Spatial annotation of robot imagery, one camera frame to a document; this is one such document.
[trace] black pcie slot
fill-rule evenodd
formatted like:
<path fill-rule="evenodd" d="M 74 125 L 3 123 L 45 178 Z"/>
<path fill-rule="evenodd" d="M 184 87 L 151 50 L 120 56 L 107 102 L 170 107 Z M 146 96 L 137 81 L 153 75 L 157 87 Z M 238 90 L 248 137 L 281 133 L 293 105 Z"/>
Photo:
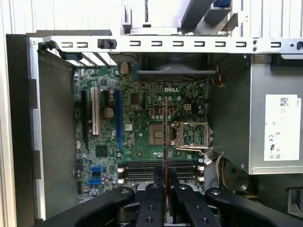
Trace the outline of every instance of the black pcie slot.
<path fill-rule="evenodd" d="M 87 98 L 88 94 L 86 90 L 81 91 L 81 120 L 82 120 L 82 138 L 85 143 L 86 149 L 88 149 L 88 110 L 87 110 Z"/>

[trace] blue pcie slot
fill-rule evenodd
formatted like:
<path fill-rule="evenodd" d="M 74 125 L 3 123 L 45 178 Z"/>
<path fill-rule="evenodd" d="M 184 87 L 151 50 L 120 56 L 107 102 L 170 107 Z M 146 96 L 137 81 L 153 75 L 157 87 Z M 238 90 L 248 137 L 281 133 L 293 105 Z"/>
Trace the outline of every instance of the blue pcie slot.
<path fill-rule="evenodd" d="M 228 7 L 232 0 L 215 0 L 214 6 L 215 7 Z"/>
<path fill-rule="evenodd" d="M 121 133 L 121 91 L 115 91 L 115 111 L 116 111 L 116 138 L 118 140 L 119 150 L 123 151 L 122 133 Z"/>
<path fill-rule="evenodd" d="M 90 178 L 89 184 L 90 185 L 99 185 L 99 184 L 101 184 L 101 179 L 100 178 Z"/>
<path fill-rule="evenodd" d="M 93 166 L 91 168 L 92 173 L 101 173 L 101 167 L 100 166 Z"/>

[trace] barcode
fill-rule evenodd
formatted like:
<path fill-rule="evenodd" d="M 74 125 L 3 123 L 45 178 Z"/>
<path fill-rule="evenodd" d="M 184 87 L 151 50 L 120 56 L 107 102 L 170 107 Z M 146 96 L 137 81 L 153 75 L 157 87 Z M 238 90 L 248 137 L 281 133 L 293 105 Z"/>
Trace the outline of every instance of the barcode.
<path fill-rule="evenodd" d="M 281 98 L 280 106 L 289 106 L 288 98 Z"/>

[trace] pci express slot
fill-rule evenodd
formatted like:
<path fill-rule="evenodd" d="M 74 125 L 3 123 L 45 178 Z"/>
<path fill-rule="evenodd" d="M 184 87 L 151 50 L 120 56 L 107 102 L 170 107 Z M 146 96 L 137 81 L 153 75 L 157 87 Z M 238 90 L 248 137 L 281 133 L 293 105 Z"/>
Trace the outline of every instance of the pci express slot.
<path fill-rule="evenodd" d="M 87 91 L 81 91 L 81 123 L 82 123 L 82 138 L 85 143 L 85 147 L 88 148 L 88 130 L 87 130 L 87 121 L 88 121 L 88 110 L 87 110 Z"/>
<path fill-rule="evenodd" d="M 115 111 L 116 111 L 116 138 L 118 140 L 118 146 L 119 150 L 123 151 L 123 146 L 122 146 L 122 133 L 121 133 L 121 91 L 116 90 L 115 91 Z"/>
<path fill-rule="evenodd" d="M 98 87 L 92 87 L 91 91 L 91 105 L 92 105 L 92 127 L 93 135 L 100 133 L 100 90 Z"/>

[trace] black bracket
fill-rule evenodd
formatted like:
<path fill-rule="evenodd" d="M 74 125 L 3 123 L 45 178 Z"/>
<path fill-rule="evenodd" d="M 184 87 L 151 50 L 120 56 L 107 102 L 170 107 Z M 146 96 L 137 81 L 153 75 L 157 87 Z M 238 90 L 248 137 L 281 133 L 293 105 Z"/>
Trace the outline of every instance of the black bracket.
<path fill-rule="evenodd" d="M 152 183 L 145 189 L 136 226 L 164 226 L 165 188 L 161 184 Z"/>

